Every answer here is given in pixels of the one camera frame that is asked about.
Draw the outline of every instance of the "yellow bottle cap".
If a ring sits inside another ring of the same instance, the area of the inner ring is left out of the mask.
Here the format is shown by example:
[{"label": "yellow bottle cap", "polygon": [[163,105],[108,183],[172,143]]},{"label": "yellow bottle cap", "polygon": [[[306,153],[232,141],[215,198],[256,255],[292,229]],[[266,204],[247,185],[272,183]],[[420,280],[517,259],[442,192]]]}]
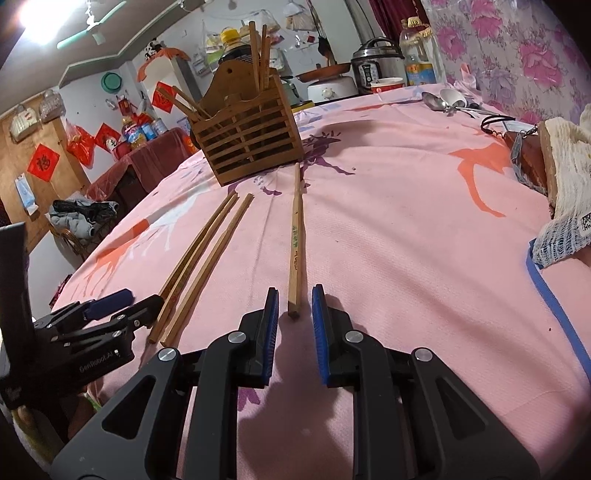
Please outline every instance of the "yellow bottle cap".
[{"label": "yellow bottle cap", "polygon": [[230,43],[233,40],[240,40],[240,38],[241,37],[238,33],[238,30],[236,30],[235,28],[228,28],[224,30],[220,35],[220,40],[222,40],[224,43]]}]

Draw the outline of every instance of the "ceiling fan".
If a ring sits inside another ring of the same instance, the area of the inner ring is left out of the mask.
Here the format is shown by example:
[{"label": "ceiling fan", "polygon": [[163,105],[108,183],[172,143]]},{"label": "ceiling fan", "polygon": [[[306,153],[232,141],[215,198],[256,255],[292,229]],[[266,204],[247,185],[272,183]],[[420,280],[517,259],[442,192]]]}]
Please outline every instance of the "ceiling fan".
[{"label": "ceiling fan", "polygon": [[88,15],[88,20],[86,20],[86,23],[88,24],[88,27],[86,28],[86,30],[78,32],[77,34],[72,35],[71,37],[68,37],[65,40],[62,40],[57,44],[57,48],[66,48],[67,46],[73,44],[74,42],[77,42],[81,38],[84,38],[88,34],[91,34],[93,36],[97,45],[102,45],[103,43],[105,43],[106,39],[105,36],[100,32],[100,26],[103,25],[113,15],[115,15],[115,12],[121,9],[127,3],[127,1],[124,0],[118,5],[116,5],[109,13],[107,13],[102,18],[102,20],[98,22],[95,21],[95,16],[92,13],[92,7],[90,6],[90,3],[90,0],[86,0],[86,5],[88,6],[88,9],[86,10],[86,15]]}]

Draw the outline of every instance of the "ceiling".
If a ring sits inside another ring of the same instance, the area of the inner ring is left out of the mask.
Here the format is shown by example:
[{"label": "ceiling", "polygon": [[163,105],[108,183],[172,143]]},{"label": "ceiling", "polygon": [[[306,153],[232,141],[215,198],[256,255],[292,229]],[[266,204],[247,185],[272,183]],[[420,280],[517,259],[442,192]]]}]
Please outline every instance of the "ceiling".
[{"label": "ceiling", "polygon": [[[101,19],[120,1],[93,1],[92,10],[96,19]],[[58,41],[87,27],[85,0],[80,0],[80,6],[62,26],[57,38],[45,46],[39,46],[24,37],[18,39],[22,29],[15,22],[15,6],[20,3],[22,0],[6,0],[4,3],[0,0],[0,22],[8,25],[0,31],[4,49],[3,52],[0,48],[0,65],[2,54],[6,56],[7,47],[14,45],[0,69],[0,114],[47,88],[119,67],[135,57],[152,38],[187,15],[176,0],[127,0],[127,4],[101,27],[106,38],[105,44],[97,45],[88,35],[58,50]],[[193,10],[201,4],[203,1],[187,0],[185,8]]]}]

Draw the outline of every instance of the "red tablecloth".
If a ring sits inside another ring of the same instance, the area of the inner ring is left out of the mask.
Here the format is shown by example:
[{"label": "red tablecloth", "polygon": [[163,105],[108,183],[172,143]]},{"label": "red tablecloth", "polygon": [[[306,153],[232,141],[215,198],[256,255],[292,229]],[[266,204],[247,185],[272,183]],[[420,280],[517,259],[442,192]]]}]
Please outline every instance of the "red tablecloth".
[{"label": "red tablecloth", "polygon": [[129,166],[134,168],[144,190],[151,192],[191,156],[183,142],[184,135],[180,128],[173,128],[133,150],[103,173],[88,188],[86,196],[95,202],[104,202],[115,191]]}]

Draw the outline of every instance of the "cable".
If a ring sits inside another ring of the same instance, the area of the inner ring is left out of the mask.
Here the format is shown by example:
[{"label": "cable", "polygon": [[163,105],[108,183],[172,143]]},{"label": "cable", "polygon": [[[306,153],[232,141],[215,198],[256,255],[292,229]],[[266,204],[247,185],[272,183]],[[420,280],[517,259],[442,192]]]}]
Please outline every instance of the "cable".
[{"label": "cable", "polygon": [[371,22],[369,21],[369,18],[367,16],[367,14],[365,13],[365,10],[363,9],[363,7],[361,6],[361,3],[359,3],[359,0],[355,0],[355,2],[357,3],[357,5],[359,5],[359,8],[361,9],[361,13],[363,13],[363,16],[365,17],[365,19],[367,20],[368,23],[368,27],[371,30],[371,34],[373,35],[373,37],[375,38],[375,32],[373,27],[371,26]]}]

